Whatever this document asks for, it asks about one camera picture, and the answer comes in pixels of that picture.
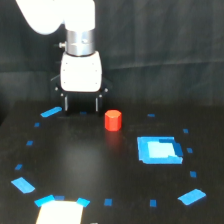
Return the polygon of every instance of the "black background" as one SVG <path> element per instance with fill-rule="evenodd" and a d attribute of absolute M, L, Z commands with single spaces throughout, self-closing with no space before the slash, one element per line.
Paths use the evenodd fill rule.
<path fill-rule="evenodd" d="M 223 105 L 222 0 L 95 0 L 96 49 L 123 103 Z M 15 101 L 57 101 L 63 25 L 35 33 L 15 0 L 0 0 L 0 120 Z M 75 94 L 80 102 L 88 96 Z"/>

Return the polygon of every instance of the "white paper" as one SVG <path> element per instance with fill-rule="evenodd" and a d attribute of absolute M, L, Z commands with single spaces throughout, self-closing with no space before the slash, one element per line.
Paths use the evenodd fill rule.
<path fill-rule="evenodd" d="M 36 224 L 80 224 L 83 206 L 72 201 L 52 201 L 42 205 Z"/>

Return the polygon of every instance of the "blue square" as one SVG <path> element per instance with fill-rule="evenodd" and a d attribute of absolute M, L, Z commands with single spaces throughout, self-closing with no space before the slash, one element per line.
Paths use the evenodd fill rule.
<path fill-rule="evenodd" d="M 28 141 L 28 142 L 26 143 L 26 145 L 27 145 L 27 146 L 31 146 L 31 145 L 33 145 L 33 141 Z"/>
<path fill-rule="evenodd" d="M 188 134 L 188 133 L 189 133 L 188 129 L 183 129 L 183 132 L 184 132 L 185 134 Z"/>
<path fill-rule="evenodd" d="M 40 127 L 40 123 L 35 123 L 34 127 L 35 127 L 35 128 Z"/>
<path fill-rule="evenodd" d="M 155 117 L 155 114 L 148 114 L 148 117 Z"/>
<path fill-rule="evenodd" d="M 65 196 L 54 196 L 54 199 L 56 201 L 64 201 L 65 200 Z"/>
<path fill-rule="evenodd" d="M 48 203 L 50 201 L 54 201 L 54 196 L 49 195 L 47 197 L 41 198 L 39 200 L 34 201 L 34 203 L 37 205 L 37 207 L 41 207 L 43 204 Z"/>
<path fill-rule="evenodd" d="M 87 207 L 87 205 L 90 203 L 90 201 L 83 198 L 79 198 L 76 202 L 82 205 L 83 207 Z"/>
<path fill-rule="evenodd" d="M 156 200 L 150 200 L 150 207 L 156 207 Z"/>
<path fill-rule="evenodd" d="M 195 189 L 185 195 L 182 195 L 178 200 L 182 201 L 185 205 L 190 205 L 201 198 L 206 197 L 206 194 L 198 189 Z"/>
<path fill-rule="evenodd" d="M 17 166 L 16 166 L 16 168 L 15 168 L 15 170 L 20 170 L 21 168 L 22 168 L 22 164 L 18 164 Z"/>
<path fill-rule="evenodd" d="M 188 152 L 188 153 L 193 153 L 192 148 L 187 148 L 187 152 Z"/>
<path fill-rule="evenodd" d="M 197 173 L 195 171 L 190 171 L 190 176 L 193 178 L 197 177 Z"/>
<path fill-rule="evenodd" d="M 112 206 L 112 199 L 105 199 L 104 205 L 105 206 Z"/>

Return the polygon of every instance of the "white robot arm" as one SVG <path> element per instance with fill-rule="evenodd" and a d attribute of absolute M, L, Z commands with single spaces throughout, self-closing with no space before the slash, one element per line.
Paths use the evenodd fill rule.
<path fill-rule="evenodd" d="M 65 24 L 66 42 L 61 64 L 61 87 L 70 92 L 96 92 L 101 87 L 102 66 L 95 51 L 93 0 L 16 0 L 27 23 L 42 35 Z"/>

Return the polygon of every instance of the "red block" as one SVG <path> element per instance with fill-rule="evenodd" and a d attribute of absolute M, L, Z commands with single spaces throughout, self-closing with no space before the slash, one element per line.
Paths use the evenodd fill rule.
<path fill-rule="evenodd" d="M 108 110 L 105 113 L 105 128 L 108 131 L 118 131 L 121 129 L 122 114 L 118 110 Z"/>

